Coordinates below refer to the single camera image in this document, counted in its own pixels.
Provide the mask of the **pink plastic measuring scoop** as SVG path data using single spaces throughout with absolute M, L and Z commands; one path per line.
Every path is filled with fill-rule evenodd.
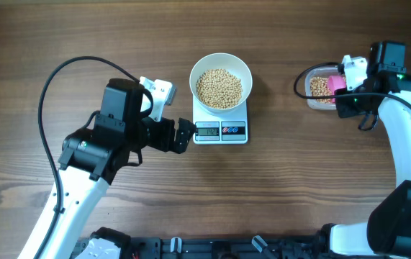
M 337 90 L 345 89 L 347 87 L 345 78 L 343 76 L 329 76 L 327 79 L 327 88 L 331 95 L 335 95 Z

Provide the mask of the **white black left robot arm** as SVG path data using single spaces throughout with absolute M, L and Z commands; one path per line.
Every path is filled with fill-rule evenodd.
M 94 127 L 84 126 L 63 141 L 60 181 L 52 188 L 21 258 L 69 258 L 117 171 L 131 165 L 131 153 L 137 156 L 133 165 L 139 166 L 146 146 L 178 154 L 186 151 L 195 125 L 162 116 L 175 92 L 172 83 L 160 79 L 109 81 L 100 110 L 90 117 Z

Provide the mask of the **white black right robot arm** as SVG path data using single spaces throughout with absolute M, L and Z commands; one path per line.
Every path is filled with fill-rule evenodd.
M 367 60 L 344 57 L 338 69 L 346 78 L 346 86 L 335 91 L 338 116 L 382 121 L 396 188 L 367 222 L 333 225 L 326 238 L 329 253 L 411 258 L 411 75 L 405 50 L 400 42 L 375 42 Z

